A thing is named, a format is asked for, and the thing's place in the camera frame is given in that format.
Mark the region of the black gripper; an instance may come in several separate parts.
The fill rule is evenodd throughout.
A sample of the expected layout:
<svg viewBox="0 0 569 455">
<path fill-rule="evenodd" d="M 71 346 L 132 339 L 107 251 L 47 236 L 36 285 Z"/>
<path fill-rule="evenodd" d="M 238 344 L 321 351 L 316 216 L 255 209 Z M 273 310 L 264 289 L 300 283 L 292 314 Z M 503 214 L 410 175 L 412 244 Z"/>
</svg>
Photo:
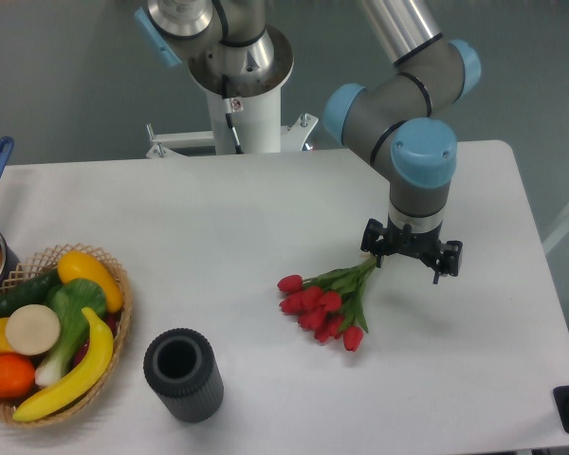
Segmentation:
<svg viewBox="0 0 569 455">
<path fill-rule="evenodd" d="M 433 270 L 433 284 L 442 277 L 457 277 L 462 263 L 463 243 L 461 241 L 440 241 L 439 224 L 427 232 L 413 232 L 410 225 L 403 228 L 389 222 L 384 226 L 370 218 L 362 234 L 360 249 L 376 260 L 376 268 L 381 268 L 383 258 L 400 254 L 420 260 Z"/>
</svg>

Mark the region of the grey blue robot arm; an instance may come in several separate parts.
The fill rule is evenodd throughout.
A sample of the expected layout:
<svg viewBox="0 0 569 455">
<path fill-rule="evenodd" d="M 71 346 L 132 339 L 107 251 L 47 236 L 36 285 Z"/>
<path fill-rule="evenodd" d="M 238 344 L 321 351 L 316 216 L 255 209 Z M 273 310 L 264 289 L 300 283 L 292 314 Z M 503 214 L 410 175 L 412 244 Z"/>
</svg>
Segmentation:
<svg viewBox="0 0 569 455">
<path fill-rule="evenodd" d="M 457 276 L 462 244 L 440 230 L 456 170 L 457 139 L 434 114 L 480 80 L 467 43 L 447 41 L 422 1 L 364 1 L 395 75 L 374 89 L 348 83 L 326 103 L 328 133 L 387 179 L 388 219 L 370 220 L 361 248 L 377 259 L 417 259 L 436 277 Z M 146 1 L 141 32 L 169 66 L 186 64 L 205 92 L 220 155 L 280 152 L 281 89 L 293 52 L 266 21 L 262 1 Z"/>
</svg>

